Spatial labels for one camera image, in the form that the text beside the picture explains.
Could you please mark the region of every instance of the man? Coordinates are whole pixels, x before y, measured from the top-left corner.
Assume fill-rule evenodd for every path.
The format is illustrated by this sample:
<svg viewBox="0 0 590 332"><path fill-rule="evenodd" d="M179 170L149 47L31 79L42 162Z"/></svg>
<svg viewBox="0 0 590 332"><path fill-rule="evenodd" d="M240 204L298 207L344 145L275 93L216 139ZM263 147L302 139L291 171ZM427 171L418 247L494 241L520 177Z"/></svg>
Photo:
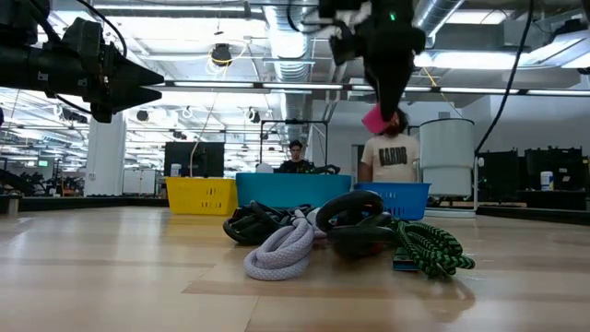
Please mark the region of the man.
<svg viewBox="0 0 590 332"><path fill-rule="evenodd" d="M400 109L388 126L367 142L359 167L360 182L416 182L414 161L419 159L419 142L404 134L407 115Z"/></svg>
<svg viewBox="0 0 590 332"><path fill-rule="evenodd" d="M303 153L303 144L299 140L294 140L289 143L289 150L291 152L291 160L283 162L278 168L279 173L301 173L312 168L312 164L304 160L301 154Z"/></svg>

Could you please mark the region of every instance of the teal bin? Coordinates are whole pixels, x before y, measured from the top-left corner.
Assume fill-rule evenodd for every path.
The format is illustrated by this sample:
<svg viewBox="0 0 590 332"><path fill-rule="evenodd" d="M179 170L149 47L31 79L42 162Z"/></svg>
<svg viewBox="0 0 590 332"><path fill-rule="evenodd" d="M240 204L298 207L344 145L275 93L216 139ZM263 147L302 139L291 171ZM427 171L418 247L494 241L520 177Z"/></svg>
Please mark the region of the teal bin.
<svg viewBox="0 0 590 332"><path fill-rule="evenodd" d="M302 204L321 207L350 191L349 175L238 173L238 204L256 201L272 208L293 208Z"/></svg>

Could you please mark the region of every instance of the black cable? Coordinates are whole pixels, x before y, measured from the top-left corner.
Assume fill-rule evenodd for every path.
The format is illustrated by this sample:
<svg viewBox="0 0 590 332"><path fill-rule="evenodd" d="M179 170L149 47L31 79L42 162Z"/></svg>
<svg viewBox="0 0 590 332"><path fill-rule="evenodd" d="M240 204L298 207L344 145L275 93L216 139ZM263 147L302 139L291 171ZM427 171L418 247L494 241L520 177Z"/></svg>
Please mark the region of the black cable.
<svg viewBox="0 0 590 332"><path fill-rule="evenodd" d="M328 23L317 23L316 24L316 23L305 23L305 22L303 22L305 20L305 18L307 18L315 10L317 10L317 8L316 8L315 10L312 10L311 12L305 14L303 16L303 20L300 23L302 25L307 25L307 26L315 26L315 25L317 25L317 26L319 26L319 28L318 29L315 29L315 30L301 31L301 30L299 30L299 28L297 28L297 26L295 25L295 22L293 22L293 18L291 17L291 9L292 8L293 8L293 0L289 0L287 2L287 22L289 23L289 26L293 30L295 30L295 31L297 31L297 32L299 32L301 34L313 34L313 33L317 33L317 32L320 32L321 30L324 30L327 27L330 27L330 26L333 26L334 25L334 23L330 23L330 24L328 24Z"/></svg>
<svg viewBox="0 0 590 332"><path fill-rule="evenodd" d="M504 92L504 95L501 99L500 109L498 110L498 113L494 117L494 120L491 122L490 128L488 128L488 131L486 132L486 134L483 136L483 138L481 138L478 148L476 148L476 155L478 155L479 152L481 151L481 148L486 143L486 140L488 140L488 137L490 137L491 131L494 129L494 127L498 123L498 120L500 120L500 116L504 112L504 107L506 106L506 102L508 101L508 96L510 96L510 90L513 87L514 76L516 75L516 70L518 69L518 63L520 62L520 56L522 55L523 50L525 48L526 35L528 35L528 31L531 28L531 23L533 22L533 14L534 13L535 13L535 0L529 0L528 17L526 18L525 31L523 31L523 37L520 40L520 45L518 45L518 51L516 52L516 58L514 59L513 69L510 72L510 78L508 78L508 84L506 84L506 91Z"/></svg>
<svg viewBox="0 0 590 332"><path fill-rule="evenodd" d="M47 34L47 39L50 42L62 42L62 39L59 37L57 32L53 29L52 25L49 23L47 18L45 18L48 13L43 9L42 6L39 6L35 1L30 1L30 14L33 16L35 21L41 26L45 34Z"/></svg>
<svg viewBox="0 0 590 332"><path fill-rule="evenodd" d="M59 100L59 101L63 102L63 103L64 103L64 104L66 104L67 106L69 106L69 107L72 107L72 108L76 109L76 110L77 110L77 111L79 111L79 112L82 112L82 113L84 113L84 114L90 114L90 115L92 115L92 112L90 112L90 111L87 111L87 110L85 110L85 109L81 108L80 106L78 106L78 105L74 104L72 101L69 101L69 100L67 100L66 98L64 98L64 97L62 97L62 96L60 96L60 95L57 95L57 94L56 94L56 95L55 95L55 98L56 98L57 100Z"/></svg>
<svg viewBox="0 0 590 332"><path fill-rule="evenodd" d="M110 22L110 20L108 20L104 15L102 15L100 13L100 11L98 11L95 7L93 7L91 4L84 2L83 0L76 0L78 1L81 5L83 5L84 7L88 8L88 10L90 10L92 13L94 13L94 15L98 16L100 19L102 19L102 21L104 23L106 23L107 25L109 25L109 27L111 27L111 29L114 31L114 33L117 34L117 37L119 37L119 40L121 41L121 44L123 46L123 57L126 58L127 57L127 43L125 42L125 38L123 38L123 35L121 34L121 32L117 29L117 27L114 26L114 24L112 24Z"/></svg>
<svg viewBox="0 0 590 332"><path fill-rule="evenodd" d="M553 32L551 32L551 31L546 31L546 30L543 30L543 29L541 28L541 26L540 26L540 25L538 25L538 23L537 23L536 21L533 21L533 24L535 24L535 26L537 27L537 29L538 29L539 31L541 31L541 32L543 32L543 33L547 33L547 34L553 34Z"/></svg>
<svg viewBox="0 0 590 332"><path fill-rule="evenodd" d="M495 13L495 12L496 12L496 10L498 10L498 9L493 9L492 11L490 11L490 12L488 13L488 15L486 15L485 17L483 17L483 18L480 20L479 24L483 24L483 22L484 22L484 21L485 21L487 18L489 18L491 14ZM506 12L505 12L505 11L502 11L502 12L503 12L503 14L506 16L506 18L508 18L508 14L506 14Z"/></svg>

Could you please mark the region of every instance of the white cylinder tank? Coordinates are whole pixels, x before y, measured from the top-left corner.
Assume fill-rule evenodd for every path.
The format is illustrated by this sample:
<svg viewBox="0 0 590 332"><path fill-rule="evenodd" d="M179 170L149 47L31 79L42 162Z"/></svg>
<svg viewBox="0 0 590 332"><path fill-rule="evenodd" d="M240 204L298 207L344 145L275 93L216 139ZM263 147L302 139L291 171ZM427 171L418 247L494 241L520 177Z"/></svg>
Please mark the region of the white cylinder tank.
<svg viewBox="0 0 590 332"><path fill-rule="evenodd" d="M473 122L439 119L420 126L420 168L432 196L470 196L475 159Z"/></svg>

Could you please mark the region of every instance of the pink object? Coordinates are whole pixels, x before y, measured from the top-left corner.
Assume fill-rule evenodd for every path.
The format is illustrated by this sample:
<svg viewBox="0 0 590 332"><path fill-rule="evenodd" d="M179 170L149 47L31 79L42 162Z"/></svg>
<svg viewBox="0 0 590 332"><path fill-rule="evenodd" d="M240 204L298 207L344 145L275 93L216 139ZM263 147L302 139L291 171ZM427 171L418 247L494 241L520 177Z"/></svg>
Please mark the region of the pink object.
<svg viewBox="0 0 590 332"><path fill-rule="evenodd" d="M389 125L381 118L381 106L376 104L363 118L362 124L374 134L382 133Z"/></svg>

